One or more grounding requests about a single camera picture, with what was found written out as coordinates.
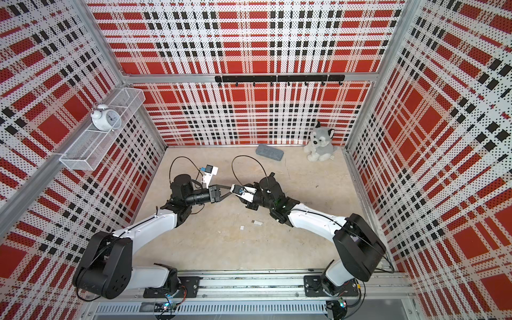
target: red plaid pattern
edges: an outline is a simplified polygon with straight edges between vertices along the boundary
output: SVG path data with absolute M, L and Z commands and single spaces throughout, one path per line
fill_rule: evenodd
M 510 10 L 424 1 L 350 150 L 431 319 L 512 317 Z
M 2 319 L 80 316 L 72 277 L 89 239 L 130 225 L 161 156 L 134 116 L 95 171 L 57 174 L 0 244 Z
M 404 1 L 87 0 L 127 74 L 374 72 Z
M 144 83 L 144 106 L 168 145 L 304 144 L 318 119 L 344 145 L 369 82 Z
M 65 3 L 4 2 L 0 39 L 2 206 L 117 82 Z

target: gray blue eraser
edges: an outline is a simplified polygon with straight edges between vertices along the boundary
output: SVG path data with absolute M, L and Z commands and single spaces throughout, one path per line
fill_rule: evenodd
M 260 144 L 256 148 L 256 154 L 259 156 L 270 158 L 272 160 L 281 161 L 284 152 L 279 149 L 272 148 L 271 146 Z

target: metal shelf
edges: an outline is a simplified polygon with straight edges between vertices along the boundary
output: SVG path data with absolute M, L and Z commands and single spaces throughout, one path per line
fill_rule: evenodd
M 60 161 L 68 169 L 94 171 L 119 137 L 126 123 L 145 101 L 141 89 L 128 87 L 115 89 L 113 97 L 107 105 L 109 109 L 115 110 L 120 115 L 121 127 L 104 132 L 90 124 L 60 157 Z

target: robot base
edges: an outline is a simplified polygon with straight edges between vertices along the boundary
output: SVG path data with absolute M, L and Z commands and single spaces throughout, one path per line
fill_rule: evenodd
M 324 292 L 321 277 L 319 275 L 305 275 L 304 276 L 304 291 L 306 296 L 338 296 L 336 295 L 328 295 Z M 357 290 L 357 284 L 355 279 L 349 280 L 348 283 L 341 287 L 340 292 L 341 296 L 359 296 L 359 291 Z
M 197 290 L 199 288 L 199 277 L 198 276 L 181 276 L 179 277 L 181 285 L 187 288 L 187 298 L 195 298 L 197 296 Z M 183 298 L 183 289 L 179 289 L 173 298 Z M 161 292 L 156 291 L 153 288 L 146 288 L 144 290 L 144 294 L 142 295 L 144 298 L 162 298 L 163 294 Z

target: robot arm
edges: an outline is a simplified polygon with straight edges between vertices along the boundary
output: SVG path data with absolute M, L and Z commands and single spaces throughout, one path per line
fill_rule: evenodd
M 309 230 L 334 243 L 340 260 L 330 264 L 321 276 L 323 289 L 330 295 L 338 294 L 343 283 L 352 278 L 368 281 L 385 255 L 384 243 L 361 216 L 328 215 L 286 197 L 274 173 L 253 185 L 234 184 L 231 192 L 249 209 L 263 206 L 278 222 Z
M 162 233 L 183 224 L 193 205 L 220 202 L 231 194 L 221 195 L 221 189 L 229 189 L 227 186 L 209 185 L 217 170 L 210 165 L 202 168 L 206 187 L 196 190 L 193 183 L 200 183 L 189 175 L 178 175 L 170 184 L 170 199 L 154 215 L 114 233 L 100 231 L 94 234 L 73 275 L 73 284 L 108 299 L 126 289 L 163 287 L 168 292 L 176 292 L 180 285 L 175 268 L 164 265 L 132 267 L 132 256 Z

